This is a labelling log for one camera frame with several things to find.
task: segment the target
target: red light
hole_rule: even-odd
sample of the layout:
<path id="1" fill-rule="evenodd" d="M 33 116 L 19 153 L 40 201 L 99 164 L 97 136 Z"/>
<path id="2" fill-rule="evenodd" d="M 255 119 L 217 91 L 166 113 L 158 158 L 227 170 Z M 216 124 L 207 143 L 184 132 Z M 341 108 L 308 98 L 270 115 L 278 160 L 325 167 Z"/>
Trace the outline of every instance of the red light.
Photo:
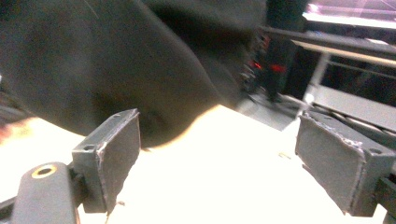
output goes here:
<path id="1" fill-rule="evenodd" d="M 279 64 L 271 64 L 270 68 L 276 73 L 283 73 L 286 71 L 286 67 Z"/>
<path id="2" fill-rule="evenodd" d="M 262 69 L 262 66 L 259 63 L 254 63 L 254 66 L 256 66 L 257 68 Z"/>

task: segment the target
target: floor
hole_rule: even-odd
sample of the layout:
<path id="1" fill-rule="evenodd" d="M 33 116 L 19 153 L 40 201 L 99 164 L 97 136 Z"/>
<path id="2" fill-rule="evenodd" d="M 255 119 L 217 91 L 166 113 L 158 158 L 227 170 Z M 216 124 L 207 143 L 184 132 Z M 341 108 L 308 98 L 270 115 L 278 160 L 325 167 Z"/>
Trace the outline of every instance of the floor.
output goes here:
<path id="1" fill-rule="evenodd" d="M 265 90 L 259 89 L 247 96 L 236 111 L 281 132 L 291 132 L 296 136 L 299 127 L 299 102 L 285 96 L 281 99 L 280 103 L 271 103 Z"/>

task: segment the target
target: white surface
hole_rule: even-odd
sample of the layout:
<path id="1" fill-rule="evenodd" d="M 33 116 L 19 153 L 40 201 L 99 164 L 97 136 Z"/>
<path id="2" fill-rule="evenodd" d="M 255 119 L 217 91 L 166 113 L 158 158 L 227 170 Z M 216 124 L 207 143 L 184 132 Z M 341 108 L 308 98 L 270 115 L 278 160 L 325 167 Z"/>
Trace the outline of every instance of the white surface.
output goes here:
<path id="1" fill-rule="evenodd" d="M 71 133 L 52 137 L 60 146 L 81 140 Z M 0 175 L 21 162 L 43 161 L 39 146 L 55 150 L 40 144 L 30 144 L 29 155 L 37 156 L 24 161 L 0 148 L 1 158 L 15 160 L 3 160 Z M 216 107 L 174 142 L 140 154 L 118 198 L 124 205 L 107 223 L 382 223 L 383 212 L 377 219 L 344 217 L 302 168 L 294 145 L 290 135 Z M 67 160 L 66 152 L 45 154 Z M 79 210 L 81 223 L 106 221 Z"/>

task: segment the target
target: dark garment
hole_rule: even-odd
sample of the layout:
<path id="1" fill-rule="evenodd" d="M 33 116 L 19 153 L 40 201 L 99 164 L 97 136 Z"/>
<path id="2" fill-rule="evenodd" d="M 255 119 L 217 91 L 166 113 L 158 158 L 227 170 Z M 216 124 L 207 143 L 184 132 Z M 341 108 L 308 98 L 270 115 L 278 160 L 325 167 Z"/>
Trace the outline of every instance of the dark garment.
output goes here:
<path id="1" fill-rule="evenodd" d="M 264 8 L 235 0 L 35 0 L 2 3 L 0 72 L 26 108 L 88 134 L 141 112 L 144 147 L 239 99 Z"/>

